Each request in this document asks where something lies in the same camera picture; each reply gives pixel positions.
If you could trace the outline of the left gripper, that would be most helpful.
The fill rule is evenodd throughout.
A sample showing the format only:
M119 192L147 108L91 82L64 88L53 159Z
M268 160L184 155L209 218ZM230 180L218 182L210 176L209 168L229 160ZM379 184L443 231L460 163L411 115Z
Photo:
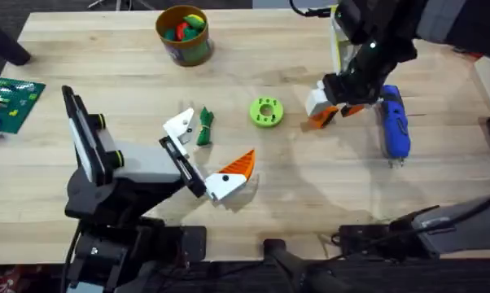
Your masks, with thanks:
M255 150L240 156L220 171L203 177L190 164L185 145L195 130L195 111L192 107L167 120L163 128L168 136L158 144L146 146L134 142L116 141L104 136L106 151L119 151L124 165L114 170L116 179L128 179L135 183L165 184L179 181L197 197L207 193L220 201L241 189L249 181L256 162Z

